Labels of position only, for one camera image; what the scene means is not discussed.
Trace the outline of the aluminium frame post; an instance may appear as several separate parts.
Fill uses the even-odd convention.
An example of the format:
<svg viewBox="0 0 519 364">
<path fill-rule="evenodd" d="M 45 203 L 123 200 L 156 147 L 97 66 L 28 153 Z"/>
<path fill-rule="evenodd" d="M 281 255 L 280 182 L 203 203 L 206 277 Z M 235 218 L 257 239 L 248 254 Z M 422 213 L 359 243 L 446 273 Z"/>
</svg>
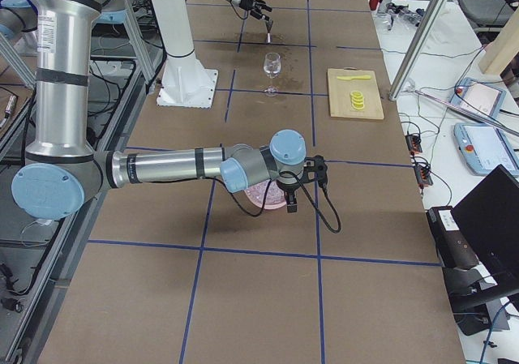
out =
<svg viewBox="0 0 519 364">
<path fill-rule="evenodd" d="M 435 20 L 447 1 L 448 0 L 430 0 L 426 9 L 426 14 L 410 42 L 410 47 L 408 48 L 392 83 L 391 89 L 388 93 L 389 100 L 395 101 L 400 95 L 410 72 L 413 70 L 415 63 L 422 52 L 422 48 L 434 26 Z"/>
</svg>

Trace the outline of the black box device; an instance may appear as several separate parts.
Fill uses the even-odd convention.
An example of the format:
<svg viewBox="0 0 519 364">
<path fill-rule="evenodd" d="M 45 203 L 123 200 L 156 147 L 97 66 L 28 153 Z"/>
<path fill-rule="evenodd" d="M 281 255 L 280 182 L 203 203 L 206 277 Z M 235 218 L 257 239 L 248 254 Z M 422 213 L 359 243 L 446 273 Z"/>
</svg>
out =
<svg viewBox="0 0 519 364">
<path fill-rule="evenodd" d="M 441 206 L 427 210 L 431 234 L 446 268 L 470 270 L 478 265 L 478 258 L 454 220 L 452 209 L 451 206 Z"/>
</svg>

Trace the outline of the white pedestal base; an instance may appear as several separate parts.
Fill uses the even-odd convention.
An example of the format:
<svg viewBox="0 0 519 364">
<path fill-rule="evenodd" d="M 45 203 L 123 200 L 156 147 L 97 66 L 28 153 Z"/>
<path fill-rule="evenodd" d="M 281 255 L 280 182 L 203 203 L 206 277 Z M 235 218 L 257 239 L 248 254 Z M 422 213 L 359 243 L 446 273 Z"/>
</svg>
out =
<svg viewBox="0 0 519 364">
<path fill-rule="evenodd" d="M 166 52 L 159 106 L 208 109 L 218 71 L 204 68 L 195 54 L 185 0 L 152 0 Z"/>
</svg>

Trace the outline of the teach pendant far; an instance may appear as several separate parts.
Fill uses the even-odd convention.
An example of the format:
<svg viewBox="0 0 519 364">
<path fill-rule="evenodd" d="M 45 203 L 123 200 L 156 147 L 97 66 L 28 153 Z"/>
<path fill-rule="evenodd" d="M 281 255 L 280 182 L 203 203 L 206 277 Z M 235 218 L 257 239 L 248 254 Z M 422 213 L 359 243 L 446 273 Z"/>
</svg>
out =
<svg viewBox="0 0 519 364">
<path fill-rule="evenodd" d="M 462 79 L 455 87 L 450 102 L 471 113 L 495 118 L 504 103 L 505 97 L 505 90 L 467 77 Z"/>
</svg>

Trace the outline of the steel double jigger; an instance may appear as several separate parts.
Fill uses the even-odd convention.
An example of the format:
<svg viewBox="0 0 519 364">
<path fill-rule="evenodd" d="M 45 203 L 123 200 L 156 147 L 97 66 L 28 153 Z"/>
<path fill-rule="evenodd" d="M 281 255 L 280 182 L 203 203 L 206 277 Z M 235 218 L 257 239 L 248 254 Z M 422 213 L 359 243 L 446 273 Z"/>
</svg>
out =
<svg viewBox="0 0 519 364">
<path fill-rule="evenodd" d="M 266 21 L 266 22 L 265 22 L 265 26 L 266 26 L 266 31 L 267 31 L 265 42 L 266 42 L 267 44 L 270 44 L 270 43 L 272 42 L 272 26 L 273 26 L 273 20 L 270 19 L 269 21 Z"/>
</svg>

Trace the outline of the bamboo cutting board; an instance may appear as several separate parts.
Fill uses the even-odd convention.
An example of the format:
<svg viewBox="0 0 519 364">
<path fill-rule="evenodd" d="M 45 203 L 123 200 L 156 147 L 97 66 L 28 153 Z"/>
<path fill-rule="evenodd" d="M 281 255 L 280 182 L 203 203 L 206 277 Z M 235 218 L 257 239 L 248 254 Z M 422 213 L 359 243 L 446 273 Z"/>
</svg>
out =
<svg viewBox="0 0 519 364">
<path fill-rule="evenodd" d="M 327 77 L 331 117 L 384 120 L 374 71 L 328 68 Z"/>
</svg>

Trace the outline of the clear wine glass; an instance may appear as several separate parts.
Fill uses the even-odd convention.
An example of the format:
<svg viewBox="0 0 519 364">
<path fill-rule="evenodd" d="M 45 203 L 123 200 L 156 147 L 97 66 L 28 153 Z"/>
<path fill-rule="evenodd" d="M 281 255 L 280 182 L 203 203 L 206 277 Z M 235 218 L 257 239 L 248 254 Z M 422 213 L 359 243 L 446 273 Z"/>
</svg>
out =
<svg viewBox="0 0 519 364">
<path fill-rule="evenodd" d="M 278 53 L 267 53 L 264 57 L 264 73 L 269 78 L 269 85 L 264 89 L 267 96 L 275 96 L 277 89 L 273 80 L 281 73 L 281 56 Z"/>
</svg>

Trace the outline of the teach pendant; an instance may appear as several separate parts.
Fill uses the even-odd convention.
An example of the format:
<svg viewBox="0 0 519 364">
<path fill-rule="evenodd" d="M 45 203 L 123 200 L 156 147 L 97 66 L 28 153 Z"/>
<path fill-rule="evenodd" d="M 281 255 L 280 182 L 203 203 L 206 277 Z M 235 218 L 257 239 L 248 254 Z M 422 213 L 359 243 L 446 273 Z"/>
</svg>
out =
<svg viewBox="0 0 519 364">
<path fill-rule="evenodd" d="M 453 128 L 454 138 L 470 170 L 486 176 L 502 165 L 514 177 L 518 176 L 518 156 L 504 133 L 492 126 L 459 122 Z"/>
<path fill-rule="evenodd" d="M 467 77 L 462 79 L 455 87 L 450 102 L 471 113 L 495 118 L 504 103 L 505 97 L 505 90 Z"/>
</svg>

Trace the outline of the black laptop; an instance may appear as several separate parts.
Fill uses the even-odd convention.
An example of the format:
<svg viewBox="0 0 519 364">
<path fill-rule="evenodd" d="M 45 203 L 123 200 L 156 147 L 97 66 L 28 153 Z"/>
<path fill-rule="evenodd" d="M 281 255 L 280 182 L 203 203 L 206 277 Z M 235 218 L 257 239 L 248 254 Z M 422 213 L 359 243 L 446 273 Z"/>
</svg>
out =
<svg viewBox="0 0 519 364">
<path fill-rule="evenodd" d="M 518 180 L 505 167 L 493 169 L 452 215 L 490 273 L 518 276 Z"/>
</svg>

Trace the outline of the teach pendant near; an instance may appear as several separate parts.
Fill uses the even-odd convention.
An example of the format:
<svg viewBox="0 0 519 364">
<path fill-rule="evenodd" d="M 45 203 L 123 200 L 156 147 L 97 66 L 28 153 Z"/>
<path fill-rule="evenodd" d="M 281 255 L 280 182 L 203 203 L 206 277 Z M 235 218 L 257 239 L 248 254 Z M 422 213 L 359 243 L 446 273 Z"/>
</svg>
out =
<svg viewBox="0 0 519 364">
<path fill-rule="evenodd" d="M 486 176 L 502 165 L 514 177 L 518 176 L 518 156 L 504 133 L 492 126 L 459 122 L 453 128 L 454 138 L 470 170 Z"/>
</svg>

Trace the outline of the yellow plastic knife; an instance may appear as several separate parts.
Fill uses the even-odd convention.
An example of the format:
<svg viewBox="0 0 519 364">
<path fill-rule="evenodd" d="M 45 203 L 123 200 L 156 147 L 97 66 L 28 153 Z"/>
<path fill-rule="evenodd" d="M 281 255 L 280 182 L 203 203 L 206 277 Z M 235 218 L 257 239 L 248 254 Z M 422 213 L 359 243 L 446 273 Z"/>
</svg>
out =
<svg viewBox="0 0 519 364">
<path fill-rule="evenodd" d="M 370 75 L 338 75 L 336 79 L 343 81 L 351 81 L 351 80 L 369 80 L 371 79 Z"/>
</svg>

